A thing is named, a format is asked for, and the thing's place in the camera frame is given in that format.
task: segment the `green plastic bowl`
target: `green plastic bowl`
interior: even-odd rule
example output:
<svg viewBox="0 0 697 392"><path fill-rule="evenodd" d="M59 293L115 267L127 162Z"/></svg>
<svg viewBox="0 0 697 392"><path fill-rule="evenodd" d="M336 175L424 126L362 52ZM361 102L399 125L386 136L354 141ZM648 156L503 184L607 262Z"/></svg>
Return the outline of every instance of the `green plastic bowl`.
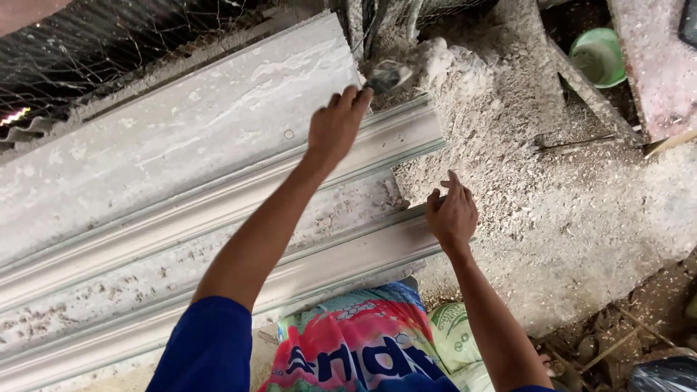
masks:
<svg viewBox="0 0 697 392"><path fill-rule="evenodd" d="M569 58L598 88L617 86L627 78L617 33L601 27L581 34L571 45Z"/></svg>

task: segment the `concrete floor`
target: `concrete floor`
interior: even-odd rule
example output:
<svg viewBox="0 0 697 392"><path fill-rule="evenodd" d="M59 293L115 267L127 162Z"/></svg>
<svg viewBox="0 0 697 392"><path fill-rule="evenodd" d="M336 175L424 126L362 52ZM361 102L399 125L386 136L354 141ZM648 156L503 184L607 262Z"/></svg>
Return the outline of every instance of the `concrete floor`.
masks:
<svg viewBox="0 0 697 392"><path fill-rule="evenodd" d="M440 50L423 63L414 86L434 95L448 147L395 169L402 195L413 204L455 169L471 187L481 223L473 250L485 275L531 335L597 312L697 244L697 144L685 144L650 160L621 144L553 155L538 153L533 139L572 142L603 135L590 110L575 98L543 93L555 73L546 70L541 31L512 17L529 6L501 1L496 21L477 33L437 24L457 48ZM387 43L383 50L408 56L415 44ZM433 45L421 47L424 54ZM568 116L559 115L559 107ZM457 282L442 255L417 272L427 307L459 298ZM273 326L268 327L273 334ZM252 389L270 371L275 345L255 331ZM44 391L140 391L158 353L146 354Z"/></svg>

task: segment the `person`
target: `person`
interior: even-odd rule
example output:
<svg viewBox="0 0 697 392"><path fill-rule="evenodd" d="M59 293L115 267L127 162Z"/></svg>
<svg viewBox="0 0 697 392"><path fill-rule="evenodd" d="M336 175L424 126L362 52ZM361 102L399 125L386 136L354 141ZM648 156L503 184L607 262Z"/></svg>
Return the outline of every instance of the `person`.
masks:
<svg viewBox="0 0 697 392"><path fill-rule="evenodd" d="M300 214L346 156L373 91L346 87L312 116L307 153L230 238L201 279L147 388L249 391L251 311ZM496 391L546 391L550 379L522 328L479 270L469 246L478 219L454 172L428 197L426 219L450 258ZM351 262L335 260L334 262ZM361 289L279 322L273 371L260 391L457 391L435 352L417 292L403 282Z"/></svg>

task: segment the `wooden stick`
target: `wooden stick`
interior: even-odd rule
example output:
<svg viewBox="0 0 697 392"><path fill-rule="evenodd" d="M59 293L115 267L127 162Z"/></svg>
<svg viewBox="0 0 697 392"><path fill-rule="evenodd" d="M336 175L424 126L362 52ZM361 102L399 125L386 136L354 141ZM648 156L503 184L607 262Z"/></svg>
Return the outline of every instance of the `wooden stick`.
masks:
<svg viewBox="0 0 697 392"><path fill-rule="evenodd" d="M638 325L638 326L634 327L634 329L632 329L632 330L631 330L627 335L625 335L622 339L619 339L617 342L615 342L615 344L613 344L613 345L611 345L610 347L608 347L607 350L603 351L602 353L600 353L600 355L596 356L591 362L588 362L588 364L587 364L586 366L584 366L583 369L581 369L581 374L587 372L588 369L592 368L593 365L595 365L596 363L600 362L603 358L605 358L606 356L608 356L608 354L610 354L613 350L615 350L617 347L621 346L624 342L628 341L629 338L631 338L632 336L634 336L634 335L635 335L637 332L639 332L639 330L642 329L642 328L643 328L643 327L642 327L641 325Z"/></svg>
<svg viewBox="0 0 697 392"><path fill-rule="evenodd" d="M581 382L583 387L588 390L588 392L595 392L595 389L592 386L590 386L587 382L585 382L585 380L583 379L583 375L581 375L581 373L579 373L579 371L576 370L574 366L571 365L571 363L567 362L566 359L562 358L561 355L557 354L557 352L554 351L550 345L546 345L546 347L549 350L549 352L552 353L554 358L557 361L561 362L562 365L564 365L564 367L568 369L568 371L576 373L576 376L579 378L579 381Z"/></svg>
<svg viewBox="0 0 697 392"><path fill-rule="evenodd" d="M666 338L665 336L663 336L663 335L661 335L660 333L658 333L658 331L656 331L656 330L653 329L652 327L646 325L646 323L644 323L644 322L641 321L639 318L637 318L637 316L631 314L630 312L627 312L626 310L620 308L620 306L615 305L614 303L612 304L612 306L614 306L617 310L619 310L620 313L622 313L622 315L627 316L627 317L630 318L633 322L635 322L635 323L637 323L638 325L642 326L648 333L652 334L652 335L655 336L657 339L663 340L664 343L666 343L667 345L671 346L672 348L676 348L676 347L677 347L676 345L673 344L673 342L671 342L670 340L668 340L668 338Z"/></svg>

